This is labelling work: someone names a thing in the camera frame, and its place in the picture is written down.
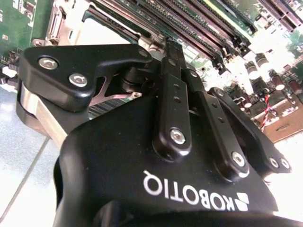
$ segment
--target electrolytic capacitor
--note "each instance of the electrolytic capacitor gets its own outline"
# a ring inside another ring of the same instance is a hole
[[[248,72],[249,79],[257,79],[258,77],[260,77],[260,73],[256,65],[252,61],[245,65],[245,67]]]
[[[247,94],[243,94],[243,98],[244,98],[244,101],[242,102],[243,106],[245,108],[251,108],[252,104],[250,101],[250,97]]]
[[[238,103],[238,107],[239,107],[242,111],[245,111],[245,107],[244,107],[243,103]]]
[[[285,85],[279,75],[273,76],[271,80],[273,81],[277,91],[281,91],[285,88]]]
[[[268,71],[270,69],[269,61],[267,60],[267,58],[265,57],[265,55],[263,53],[258,53],[256,55],[256,63],[260,67],[260,69],[262,69],[264,71]]]
[[[296,95],[303,92],[302,87],[296,80],[289,81],[288,85]]]

